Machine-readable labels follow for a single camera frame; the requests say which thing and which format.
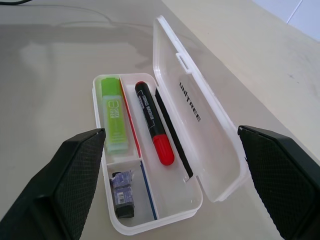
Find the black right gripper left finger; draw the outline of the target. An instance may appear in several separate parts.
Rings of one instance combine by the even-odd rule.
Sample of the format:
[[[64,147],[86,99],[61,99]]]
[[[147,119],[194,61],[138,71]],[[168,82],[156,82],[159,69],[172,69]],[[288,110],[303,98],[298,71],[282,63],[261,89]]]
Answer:
[[[0,221],[2,240],[78,240],[95,195],[106,132],[65,140]]]

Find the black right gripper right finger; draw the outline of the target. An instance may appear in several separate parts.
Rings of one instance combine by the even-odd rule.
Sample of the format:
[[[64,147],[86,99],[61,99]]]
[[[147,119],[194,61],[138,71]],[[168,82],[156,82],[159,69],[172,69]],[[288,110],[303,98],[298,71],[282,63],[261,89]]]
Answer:
[[[279,234],[285,240],[320,238],[320,167],[290,137],[241,125],[251,178]]]

